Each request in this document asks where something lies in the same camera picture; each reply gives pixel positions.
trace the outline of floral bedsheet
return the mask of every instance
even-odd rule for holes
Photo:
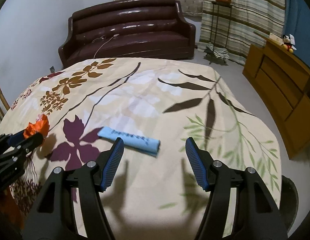
[[[86,60],[31,84],[5,115],[0,134],[24,129],[41,113],[49,119],[48,137],[10,187],[25,216],[54,167],[76,169],[110,149],[97,136],[103,126],[161,141],[157,158],[125,149],[113,184],[100,194],[117,240],[194,239],[209,193],[197,185],[187,159],[190,136],[231,168],[255,167],[279,205],[278,141],[211,67],[147,58]],[[85,235],[78,190],[72,198]],[[232,190],[225,236],[235,198]]]

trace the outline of sofa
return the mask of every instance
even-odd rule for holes
[[[186,59],[194,48],[195,26],[185,21],[179,1],[121,0],[74,12],[58,53],[67,68],[105,57]]]

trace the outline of sofa armrest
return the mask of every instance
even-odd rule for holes
[[[76,50],[76,40],[73,36],[73,18],[68,18],[68,36],[63,45],[58,48],[58,54],[62,61],[63,67],[67,68],[67,59]]]
[[[181,10],[181,5],[179,1],[175,2],[176,10],[177,10],[177,32],[184,37],[189,38],[189,46],[195,49],[195,25],[188,23],[184,16],[183,11]]]

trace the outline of floor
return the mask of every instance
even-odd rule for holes
[[[231,89],[235,98],[248,111],[259,117],[275,134],[279,142],[282,160],[282,174],[294,182],[299,198],[297,216],[288,234],[288,236],[290,236],[310,210],[310,165],[307,157],[308,155],[306,152],[302,152],[295,160],[288,159],[277,126],[257,92],[243,76],[243,66],[229,60],[224,63],[223,60],[216,58],[212,59],[212,62],[210,63],[210,61],[204,59],[204,57],[205,53],[199,52],[196,49],[194,59],[184,61],[209,65],[215,69]]]

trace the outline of stuffed toy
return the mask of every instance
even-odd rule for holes
[[[294,50],[296,50],[296,48],[294,47],[294,45],[295,45],[294,36],[291,34],[289,34],[289,36],[283,35],[282,41],[284,42],[284,44],[283,44],[284,48],[286,50],[288,50],[290,53],[294,53]]]

